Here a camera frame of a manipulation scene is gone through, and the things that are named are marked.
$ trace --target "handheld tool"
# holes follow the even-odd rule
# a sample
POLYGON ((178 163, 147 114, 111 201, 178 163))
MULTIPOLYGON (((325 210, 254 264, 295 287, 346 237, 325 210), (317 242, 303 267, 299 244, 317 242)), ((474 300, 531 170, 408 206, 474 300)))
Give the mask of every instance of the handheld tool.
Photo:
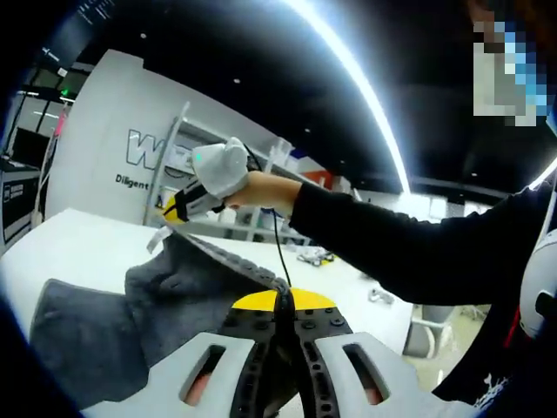
POLYGON ((169 222, 187 222, 194 215, 225 209, 224 199, 247 184, 247 150, 237 138, 205 145, 191 152, 195 176, 164 208, 169 222))

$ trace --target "small parts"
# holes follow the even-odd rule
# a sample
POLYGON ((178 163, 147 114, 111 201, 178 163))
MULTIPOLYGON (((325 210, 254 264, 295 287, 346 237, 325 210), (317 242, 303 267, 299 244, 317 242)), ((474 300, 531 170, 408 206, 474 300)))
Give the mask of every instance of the small parts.
POLYGON ((369 299, 370 302, 383 302, 387 305, 392 305, 394 302, 393 296, 381 289, 370 290, 367 299, 369 299))
POLYGON ((305 249, 302 253, 298 254, 298 260, 319 267, 334 261, 334 254, 327 251, 325 248, 316 247, 305 249))

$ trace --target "hand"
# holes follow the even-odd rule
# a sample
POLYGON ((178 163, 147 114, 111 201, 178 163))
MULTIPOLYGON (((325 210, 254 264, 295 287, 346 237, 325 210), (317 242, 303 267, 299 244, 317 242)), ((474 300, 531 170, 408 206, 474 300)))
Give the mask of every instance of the hand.
POLYGON ((247 186, 225 200, 227 206, 263 206, 292 213, 301 183, 266 172, 249 172, 247 186))

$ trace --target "white table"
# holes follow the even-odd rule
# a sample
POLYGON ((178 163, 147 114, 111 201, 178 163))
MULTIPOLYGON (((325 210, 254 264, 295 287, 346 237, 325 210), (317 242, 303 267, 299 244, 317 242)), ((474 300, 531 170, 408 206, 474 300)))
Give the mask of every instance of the white table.
MULTIPOLYGON (((124 293, 125 272, 150 260, 146 245, 156 230, 68 209, 32 230, 1 259, 0 277, 23 333, 30 324, 44 282, 54 278, 82 287, 124 293)), ((274 244, 199 237, 284 276, 274 244)), ((283 247, 294 287, 334 300, 354 332, 366 331, 401 354, 412 317, 412 304, 394 297, 391 306, 368 301, 379 285, 362 279, 355 268, 336 259, 322 267, 296 260, 283 247)))

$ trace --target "yellow part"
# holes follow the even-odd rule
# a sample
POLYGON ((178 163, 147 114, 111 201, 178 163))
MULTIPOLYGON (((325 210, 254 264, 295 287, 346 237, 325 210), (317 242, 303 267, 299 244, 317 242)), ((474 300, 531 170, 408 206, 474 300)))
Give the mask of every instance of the yellow part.
MULTIPOLYGON (((302 289, 291 289, 294 296, 294 306, 297 311, 305 309, 324 309, 326 307, 336 307, 335 303, 325 296, 308 292, 302 289)), ((238 300, 232 307, 235 309, 245 309, 248 311, 267 311, 272 312, 275 307, 276 290, 248 294, 238 300)))
MULTIPOLYGON (((176 205, 176 199, 174 198, 174 196, 176 195, 172 195, 170 199, 168 199, 168 203, 166 204, 166 206, 163 209, 163 213, 166 213, 166 211, 168 211, 168 209, 174 205, 176 205)), ((164 215, 164 218, 168 221, 168 222, 183 222, 179 217, 178 217, 178 211, 176 209, 172 209, 170 212, 166 213, 166 215, 164 215)))

